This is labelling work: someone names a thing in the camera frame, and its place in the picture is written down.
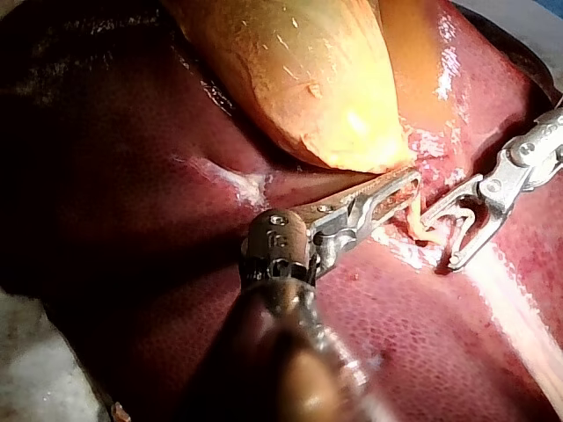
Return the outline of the right arm instrument jaw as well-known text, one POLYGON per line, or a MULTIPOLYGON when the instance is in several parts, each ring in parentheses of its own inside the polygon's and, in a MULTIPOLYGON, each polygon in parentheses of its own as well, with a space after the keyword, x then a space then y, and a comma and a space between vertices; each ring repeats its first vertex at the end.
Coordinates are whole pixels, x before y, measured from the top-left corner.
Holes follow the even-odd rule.
POLYGON ((452 220, 447 268, 461 270, 492 238, 505 217, 486 205, 464 207, 463 216, 452 220))
POLYGON ((461 218, 464 211, 464 201, 480 201, 479 183, 483 178, 482 174, 477 174, 443 195, 441 199, 421 214, 422 224, 434 225, 445 216, 461 218))

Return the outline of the left arm instrument jaw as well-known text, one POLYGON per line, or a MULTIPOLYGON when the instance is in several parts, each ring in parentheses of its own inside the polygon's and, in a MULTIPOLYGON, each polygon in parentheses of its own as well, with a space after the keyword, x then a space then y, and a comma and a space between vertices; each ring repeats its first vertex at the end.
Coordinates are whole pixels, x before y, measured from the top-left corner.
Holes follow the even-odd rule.
POLYGON ((372 200, 372 212, 377 217, 394 206, 407 203, 416 194, 416 169, 402 168, 351 186, 322 200, 306 205, 306 218, 318 219, 339 210, 351 215, 353 206, 361 207, 361 200, 372 200))
POLYGON ((369 234, 413 202, 420 181, 418 170, 395 170, 358 187, 351 196, 349 227, 357 234, 369 234))

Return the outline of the left arm instrument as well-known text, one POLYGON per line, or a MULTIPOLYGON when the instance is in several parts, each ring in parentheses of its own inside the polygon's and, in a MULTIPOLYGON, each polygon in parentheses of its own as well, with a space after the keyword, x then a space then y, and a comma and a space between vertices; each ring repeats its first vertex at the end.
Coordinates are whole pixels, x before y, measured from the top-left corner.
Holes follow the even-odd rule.
POLYGON ((241 245, 241 286, 294 278, 311 286, 360 240, 352 207, 273 208, 257 215, 241 245))

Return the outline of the right arm instrument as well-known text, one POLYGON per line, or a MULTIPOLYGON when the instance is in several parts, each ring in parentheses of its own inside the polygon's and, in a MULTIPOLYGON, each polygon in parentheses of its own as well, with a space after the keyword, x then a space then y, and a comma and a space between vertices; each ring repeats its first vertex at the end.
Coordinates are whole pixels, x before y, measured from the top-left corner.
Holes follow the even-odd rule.
POLYGON ((520 193, 543 186, 561 168, 562 110, 556 108, 505 144, 494 169, 479 182, 479 195, 493 215, 507 215, 520 193))

